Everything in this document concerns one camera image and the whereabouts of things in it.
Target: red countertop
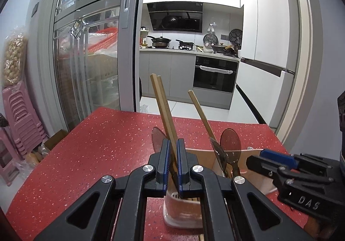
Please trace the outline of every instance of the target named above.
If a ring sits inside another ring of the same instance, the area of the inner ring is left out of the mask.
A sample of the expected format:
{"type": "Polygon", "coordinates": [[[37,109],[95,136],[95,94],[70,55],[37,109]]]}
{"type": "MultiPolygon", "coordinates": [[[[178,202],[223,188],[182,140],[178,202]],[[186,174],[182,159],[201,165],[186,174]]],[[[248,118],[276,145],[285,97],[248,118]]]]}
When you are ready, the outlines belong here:
{"type": "MultiPolygon", "coordinates": [[[[186,146],[211,150],[207,132],[196,119],[173,118],[186,146]]],[[[210,121],[217,139],[228,127],[234,129],[242,148],[248,146],[286,152],[265,124],[210,121]]],[[[159,115],[99,108],[63,139],[30,174],[14,197],[7,218],[23,241],[31,241],[103,175],[128,175],[145,165],[154,153],[151,131],[163,130],[159,115]]],[[[268,197],[300,226],[307,216],[268,197]]],[[[198,240],[197,230],[178,230],[163,221],[163,199],[149,198],[144,240],[198,240]]]]}

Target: brown plastic spoon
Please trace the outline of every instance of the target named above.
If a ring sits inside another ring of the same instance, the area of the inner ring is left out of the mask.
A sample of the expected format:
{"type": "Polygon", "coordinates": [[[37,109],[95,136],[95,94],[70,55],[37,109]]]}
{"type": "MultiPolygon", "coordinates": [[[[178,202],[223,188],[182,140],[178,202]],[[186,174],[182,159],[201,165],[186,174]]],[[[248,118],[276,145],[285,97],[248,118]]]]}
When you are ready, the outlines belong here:
{"type": "Polygon", "coordinates": [[[212,148],[213,148],[213,150],[215,152],[217,161],[218,161],[218,163],[220,165],[220,168],[223,171],[225,177],[228,177],[228,174],[226,172],[226,165],[227,165],[226,154],[225,154],[224,150],[221,148],[221,146],[218,144],[218,142],[215,139],[210,137],[210,141],[211,141],[211,144],[212,144],[212,148]]]}
{"type": "Polygon", "coordinates": [[[240,176],[238,160],[241,156],[241,140],[238,134],[231,128],[223,131],[220,137],[220,146],[226,154],[226,161],[232,166],[233,177],[240,176]]]}

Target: chopstick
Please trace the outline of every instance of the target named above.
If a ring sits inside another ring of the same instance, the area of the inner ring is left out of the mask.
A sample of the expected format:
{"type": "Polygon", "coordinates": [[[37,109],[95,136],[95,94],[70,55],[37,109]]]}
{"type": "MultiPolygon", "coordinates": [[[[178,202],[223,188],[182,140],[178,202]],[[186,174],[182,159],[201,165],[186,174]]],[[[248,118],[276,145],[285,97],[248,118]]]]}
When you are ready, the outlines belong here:
{"type": "Polygon", "coordinates": [[[204,114],[204,111],[202,110],[202,108],[200,106],[200,103],[199,103],[198,99],[196,98],[196,96],[194,94],[194,91],[188,90],[188,94],[189,94],[191,100],[193,101],[193,104],[194,104],[196,110],[198,111],[198,114],[199,114],[199,116],[200,116],[200,118],[201,118],[201,120],[202,120],[202,122],[203,122],[203,124],[204,124],[204,126],[206,128],[206,130],[207,130],[208,136],[210,136],[211,138],[217,140],[216,136],[213,133],[213,130],[212,130],[210,124],[208,123],[208,120],[207,120],[207,118],[206,118],[206,116],[204,114]]]}
{"type": "Polygon", "coordinates": [[[175,129],[171,112],[169,109],[167,97],[164,92],[162,79],[161,77],[158,78],[156,74],[151,74],[150,77],[151,77],[152,87],[154,89],[155,96],[157,99],[160,116],[162,118],[165,135],[169,138],[172,149],[174,151],[174,156],[175,158],[177,158],[177,153],[176,153],[177,133],[176,133],[176,129],[175,129]]]}

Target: wall outlet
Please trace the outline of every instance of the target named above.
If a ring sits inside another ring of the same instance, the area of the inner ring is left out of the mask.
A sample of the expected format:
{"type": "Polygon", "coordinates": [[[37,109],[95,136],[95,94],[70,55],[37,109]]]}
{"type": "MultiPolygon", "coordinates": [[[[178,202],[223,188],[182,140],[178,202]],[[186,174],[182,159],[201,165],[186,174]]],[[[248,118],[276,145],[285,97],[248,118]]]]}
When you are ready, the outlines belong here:
{"type": "Polygon", "coordinates": [[[220,39],[224,41],[229,41],[229,36],[228,35],[220,35],[220,39]]]}

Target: plastic spoon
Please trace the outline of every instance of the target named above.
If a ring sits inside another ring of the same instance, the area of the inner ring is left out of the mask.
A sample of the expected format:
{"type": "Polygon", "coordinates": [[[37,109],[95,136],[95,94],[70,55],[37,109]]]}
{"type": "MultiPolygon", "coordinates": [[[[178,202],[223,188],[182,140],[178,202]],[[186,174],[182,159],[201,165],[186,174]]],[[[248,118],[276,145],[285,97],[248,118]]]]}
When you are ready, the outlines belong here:
{"type": "Polygon", "coordinates": [[[151,133],[152,145],[155,152],[160,152],[162,148],[163,140],[166,139],[166,135],[158,127],[153,127],[151,133]]]}
{"type": "Polygon", "coordinates": [[[220,137],[220,146],[226,155],[226,161],[232,166],[233,177],[240,176],[238,160],[241,156],[241,141],[238,134],[231,128],[223,131],[220,137]]]}
{"type": "Polygon", "coordinates": [[[226,172],[226,165],[227,165],[226,154],[225,154],[224,150],[221,148],[221,146],[218,144],[218,142],[215,139],[210,137],[210,141],[211,141],[211,144],[212,144],[212,148],[213,148],[213,150],[215,152],[217,161],[218,161],[218,163],[220,165],[220,168],[223,171],[225,177],[228,177],[228,174],[226,172]]]}

